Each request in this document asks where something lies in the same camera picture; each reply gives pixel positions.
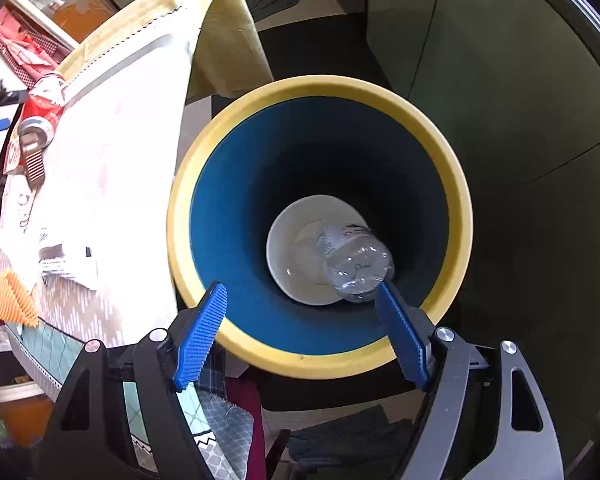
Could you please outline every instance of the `brown ribbed object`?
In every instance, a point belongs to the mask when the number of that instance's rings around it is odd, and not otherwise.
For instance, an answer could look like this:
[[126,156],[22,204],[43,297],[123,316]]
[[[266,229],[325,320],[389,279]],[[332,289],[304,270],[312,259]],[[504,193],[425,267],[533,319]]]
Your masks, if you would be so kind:
[[38,326],[38,313],[33,300],[11,269],[0,273],[0,319]]

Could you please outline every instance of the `silver screw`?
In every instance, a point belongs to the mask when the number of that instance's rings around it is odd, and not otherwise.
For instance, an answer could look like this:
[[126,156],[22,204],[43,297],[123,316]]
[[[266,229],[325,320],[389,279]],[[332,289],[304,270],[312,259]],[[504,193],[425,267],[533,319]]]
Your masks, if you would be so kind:
[[456,337],[456,334],[454,334],[454,331],[451,330],[450,328],[439,328],[436,330],[436,335],[438,336],[438,339],[442,340],[442,341],[453,341],[454,338]]
[[155,330],[151,330],[151,333],[149,334],[149,339],[157,343],[159,343],[160,341],[164,341],[165,339],[167,339],[167,331],[163,328],[156,328]]
[[503,341],[501,343],[501,345],[502,345],[502,349],[507,354],[515,354],[518,351],[518,347],[516,346],[516,344],[512,343],[511,341]]
[[84,349],[93,354],[95,351],[100,348],[100,342],[97,339],[92,339],[91,341],[87,341],[87,344],[84,346]]

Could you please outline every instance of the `clear plastic bottle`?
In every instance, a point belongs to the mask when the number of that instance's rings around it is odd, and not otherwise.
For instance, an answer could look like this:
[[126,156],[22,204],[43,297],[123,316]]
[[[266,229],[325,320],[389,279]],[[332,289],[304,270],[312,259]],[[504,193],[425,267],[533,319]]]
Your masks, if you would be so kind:
[[394,276],[389,249],[367,227],[323,226],[317,249],[324,257],[325,279],[352,303],[372,300],[380,282]]

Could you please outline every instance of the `red checkered cloth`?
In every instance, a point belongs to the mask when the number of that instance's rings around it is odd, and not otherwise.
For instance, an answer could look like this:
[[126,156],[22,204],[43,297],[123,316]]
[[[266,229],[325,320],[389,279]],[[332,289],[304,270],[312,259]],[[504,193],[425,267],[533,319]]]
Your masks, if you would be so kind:
[[55,70],[67,54],[54,40],[36,31],[17,10],[0,10],[0,55],[27,88]]

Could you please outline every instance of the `chair leg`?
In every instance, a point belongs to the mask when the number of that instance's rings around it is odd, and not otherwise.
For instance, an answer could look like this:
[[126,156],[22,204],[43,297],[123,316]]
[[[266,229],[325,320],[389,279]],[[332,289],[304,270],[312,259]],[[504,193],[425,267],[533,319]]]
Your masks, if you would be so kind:
[[267,453],[267,457],[265,459],[267,480],[271,480],[273,478],[273,473],[275,473],[276,468],[278,467],[278,462],[280,462],[280,457],[285,450],[286,443],[289,441],[289,435],[291,435],[291,430],[280,430],[280,433],[278,433],[273,446],[271,446],[271,449],[269,449],[269,452]]

